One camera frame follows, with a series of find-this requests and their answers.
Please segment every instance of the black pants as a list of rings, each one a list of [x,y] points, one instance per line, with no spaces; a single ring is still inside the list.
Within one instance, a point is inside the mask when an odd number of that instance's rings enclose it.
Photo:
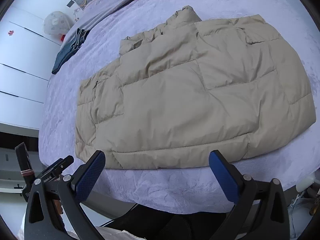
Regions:
[[[126,230],[147,240],[208,240],[225,218],[225,213],[177,215],[137,205],[106,227]]]

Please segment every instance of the mattress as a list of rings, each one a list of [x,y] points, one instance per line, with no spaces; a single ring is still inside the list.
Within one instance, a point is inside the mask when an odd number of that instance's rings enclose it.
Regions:
[[[84,10],[83,17],[101,12],[112,6],[111,2],[118,0],[94,0]],[[320,34],[305,9],[297,12],[286,0],[135,0],[97,24],[79,51],[50,78],[39,132],[39,157],[45,165],[67,155],[75,157],[80,81],[119,56],[121,39],[165,22],[185,5],[192,6],[202,20],[260,14],[300,56],[310,79],[316,115],[320,116]],[[242,174],[250,174],[256,180],[279,178],[286,190],[320,167],[319,133],[320,121],[316,121],[287,146],[234,165]],[[75,162],[63,174],[72,174],[82,163],[75,157]],[[172,213],[228,212],[233,206],[209,167],[105,169],[93,190]]]

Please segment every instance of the blue gripper pad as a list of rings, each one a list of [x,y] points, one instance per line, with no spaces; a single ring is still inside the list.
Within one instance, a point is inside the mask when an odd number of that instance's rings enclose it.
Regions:
[[[231,175],[232,171],[228,169],[230,168],[231,164],[227,162],[227,160],[221,155],[219,151],[212,151],[209,155],[209,166],[217,181],[219,182],[220,187],[222,188],[223,193],[226,195],[227,199],[234,204],[237,204],[240,197],[240,185]]]
[[[87,168],[83,176],[75,184],[75,199],[79,203],[87,200],[94,184],[96,184],[97,179],[99,178],[106,164],[106,156],[102,151],[99,151],[96,156],[95,154],[92,155],[91,158],[87,161],[86,164],[84,164],[87,165],[92,162],[91,165]]]

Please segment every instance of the metal screw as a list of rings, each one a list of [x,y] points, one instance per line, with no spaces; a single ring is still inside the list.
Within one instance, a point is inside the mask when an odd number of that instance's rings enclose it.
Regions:
[[[41,179],[36,179],[36,180],[35,180],[35,185],[40,184],[40,182],[41,182]]]
[[[252,177],[249,174],[244,174],[243,178],[244,178],[244,180],[247,180],[247,181],[252,179]]]
[[[273,179],[272,182],[273,182],[274,184],[276,184],[276,185],[279,185],[279,184],[280,184],[279,179]]]
[[[63,181],[69,181],[71,179],[71,175],[66,175],[63,177]]]

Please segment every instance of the beige puffer jacket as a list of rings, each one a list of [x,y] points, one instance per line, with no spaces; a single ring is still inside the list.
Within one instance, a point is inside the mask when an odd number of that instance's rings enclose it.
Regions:
[[[201,21],[190,6],[127,37],[80,87],[76,155],[106,168],[208,165],[270,152],[316,121],[295,50],[259,15]]]

